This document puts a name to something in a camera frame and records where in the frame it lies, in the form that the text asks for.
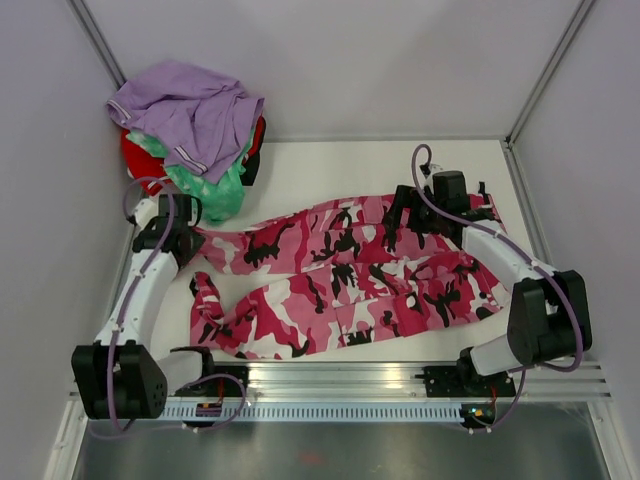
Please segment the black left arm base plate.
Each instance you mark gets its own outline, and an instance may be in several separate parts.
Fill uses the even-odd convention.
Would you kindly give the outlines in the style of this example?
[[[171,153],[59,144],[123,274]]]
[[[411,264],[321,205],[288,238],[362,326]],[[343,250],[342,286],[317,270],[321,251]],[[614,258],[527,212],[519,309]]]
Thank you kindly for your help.
[[[192,386],[183,386],[175,392],[177,397],[211,397],[224,400],[240,398],[241,386],[249,385],[249,368],[239,365],[223,365],[215,367],[210,375],[216,378]]]

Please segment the pink camouflage trousers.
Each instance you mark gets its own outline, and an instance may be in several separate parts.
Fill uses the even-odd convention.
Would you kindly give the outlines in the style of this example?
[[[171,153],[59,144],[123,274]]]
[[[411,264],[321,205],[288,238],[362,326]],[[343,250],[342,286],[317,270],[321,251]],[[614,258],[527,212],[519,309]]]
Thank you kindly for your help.
[[[211,276],[195,273],[191,345],[289,360],[465,326],[503,309],[506,288],[450,239],[387,228],[392,201],[342,198],[245,231],[206,232],[201,254],[215,272],[274,282],[227,310]]]

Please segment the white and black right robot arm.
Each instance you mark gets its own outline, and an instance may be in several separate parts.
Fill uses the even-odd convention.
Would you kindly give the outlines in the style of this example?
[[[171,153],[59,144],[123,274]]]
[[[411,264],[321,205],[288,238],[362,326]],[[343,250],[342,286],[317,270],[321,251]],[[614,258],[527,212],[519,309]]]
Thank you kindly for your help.
[[[513,241],[489,194],[469,193],[462,172],[421,169],[427,184],[398,186],[384,226],[397,231],[407,212],[409,226],[451,240],[486,267],[510,296],[505,334],[461,351],[455,373],[460,391],[477,396],[490,387],[492,376],[537,366],[575,371],[592,345],[583,277],[539,261]]]

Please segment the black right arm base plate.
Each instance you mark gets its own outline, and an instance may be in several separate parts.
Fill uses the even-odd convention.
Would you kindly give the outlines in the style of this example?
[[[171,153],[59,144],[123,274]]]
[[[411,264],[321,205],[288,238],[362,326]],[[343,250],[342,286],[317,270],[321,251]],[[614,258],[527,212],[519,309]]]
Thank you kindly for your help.
[[[462,373],[453,365],[426,366],[415,375],[428,398],[512,398],[514,382],[507,373],[478,376]]]

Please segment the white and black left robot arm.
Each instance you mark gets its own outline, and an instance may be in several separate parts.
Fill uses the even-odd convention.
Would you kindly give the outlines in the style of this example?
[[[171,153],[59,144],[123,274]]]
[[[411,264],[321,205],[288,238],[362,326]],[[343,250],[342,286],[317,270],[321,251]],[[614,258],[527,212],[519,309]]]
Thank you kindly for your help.
[[[120,296],[94,341],[71,356],[90,419],[156,419],[162,413],[168,383],[149,345],[169,286],[204,244],[196,231],[202,213],[195,197],[161,194],[140,201],[129,215],[138,233]]]

